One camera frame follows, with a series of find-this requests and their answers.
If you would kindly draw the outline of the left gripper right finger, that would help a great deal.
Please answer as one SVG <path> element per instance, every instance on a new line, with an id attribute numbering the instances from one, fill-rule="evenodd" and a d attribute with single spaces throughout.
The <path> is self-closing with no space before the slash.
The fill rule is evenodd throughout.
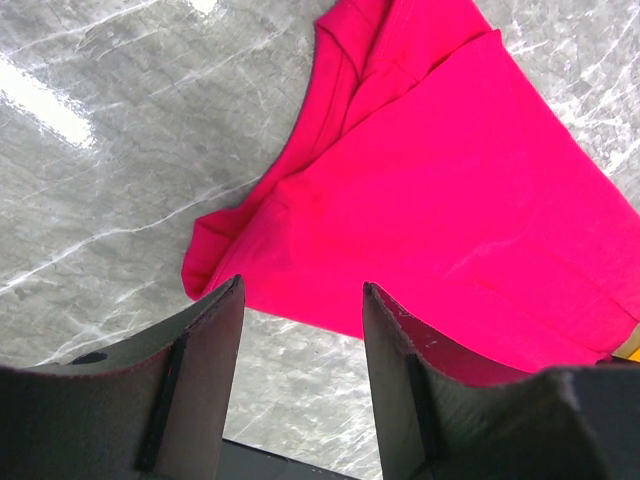
<path id="1" fill-rule="evenodd" d="M 451 340 L 374 284 L 363 325 L 385 478 L 638 477 L 637 363 L 529 374 Z"/>

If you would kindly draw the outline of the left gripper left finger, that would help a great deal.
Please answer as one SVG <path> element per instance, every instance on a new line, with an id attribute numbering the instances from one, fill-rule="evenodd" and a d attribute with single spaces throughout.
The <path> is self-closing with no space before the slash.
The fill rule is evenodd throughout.
<path id="1" fill-rule="evenodd" d="M 212 479 L 243 326 L 234 277 L 68 364 L 1 369 L 5 479 Z"/>

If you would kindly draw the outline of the pink t shirt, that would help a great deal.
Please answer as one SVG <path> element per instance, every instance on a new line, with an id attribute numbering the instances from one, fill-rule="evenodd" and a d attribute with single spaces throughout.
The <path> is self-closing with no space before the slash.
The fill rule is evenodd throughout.
<path id="1" fill-rule="evenodd" d="M 470 1 L 340 1 L 292 134 L 239 206 L 199 218 L 199 299 L 361 337 L 380 285 L 466 348 L 593 364 L 639 324 L 639 217 Z"/>

